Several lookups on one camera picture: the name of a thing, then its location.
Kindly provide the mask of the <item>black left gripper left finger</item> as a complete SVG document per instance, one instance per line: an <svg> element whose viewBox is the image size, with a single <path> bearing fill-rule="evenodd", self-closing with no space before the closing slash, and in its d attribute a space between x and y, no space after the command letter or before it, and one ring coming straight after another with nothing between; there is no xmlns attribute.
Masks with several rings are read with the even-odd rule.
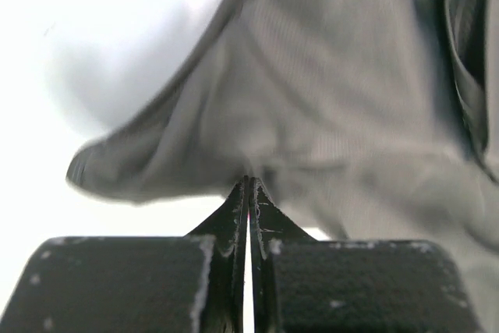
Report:
<svg viewBox="0 0 499 333"><path fill-rule="evenodd" d="M240 332L248 179L185 236L56 237L27 262L4 332Z"/></svg>

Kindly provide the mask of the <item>grey t-shirt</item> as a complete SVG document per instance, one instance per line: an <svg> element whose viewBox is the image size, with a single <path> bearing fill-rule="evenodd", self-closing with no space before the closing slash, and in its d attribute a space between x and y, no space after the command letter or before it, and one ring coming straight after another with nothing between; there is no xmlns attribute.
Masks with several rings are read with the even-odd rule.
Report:
<svg viewBox="0 0 499 333"><path fill-rule="evenodd" d="M68 180L143 203L263 180L338 239L439 243L498 329L498 0L224 0Z"/></svg>

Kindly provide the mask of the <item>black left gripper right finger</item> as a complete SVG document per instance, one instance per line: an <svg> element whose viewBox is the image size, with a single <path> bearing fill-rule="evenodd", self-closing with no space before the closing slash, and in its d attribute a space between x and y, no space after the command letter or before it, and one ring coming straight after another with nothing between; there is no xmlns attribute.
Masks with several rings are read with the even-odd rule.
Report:
<svg viewBox="0 0 499 333"><path fill-rule="evenodd" d="M258 332L480 332L452 259L425 240L320 241L249 181Z"/></svg>

